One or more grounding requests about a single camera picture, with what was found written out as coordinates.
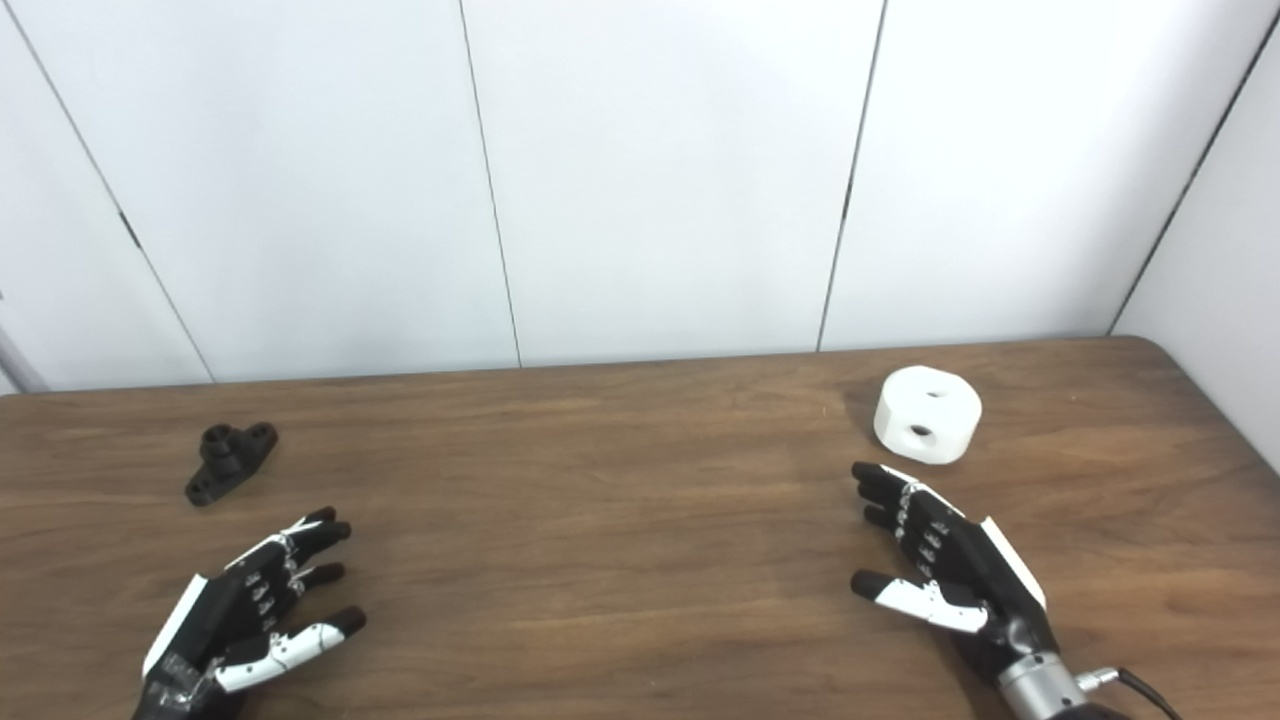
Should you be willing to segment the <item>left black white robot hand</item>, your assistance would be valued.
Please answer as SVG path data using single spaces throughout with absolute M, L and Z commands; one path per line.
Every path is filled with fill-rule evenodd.
M 238 719 L 252 689 L 332 652 L 367 623 L 358 606 L 287 629 L 312 589 L 342 579 L 340 562 L 310 559 L 347 541 L 328 506 L 268 536 L 220 574 L 195 574 L 145 656 L 136 719 Z

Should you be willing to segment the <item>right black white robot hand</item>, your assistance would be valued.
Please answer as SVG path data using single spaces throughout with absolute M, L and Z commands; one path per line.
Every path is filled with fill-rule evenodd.
M 854 594 L 946 632 L 957 656 L 995 685 L 1015 664 L 1061 652 L 1044 592 L 993 518 L 973 521 L 928 484 L 892 468 L 851 466 L 864 518 L 886 530 L 920 579 L 868 569 Z

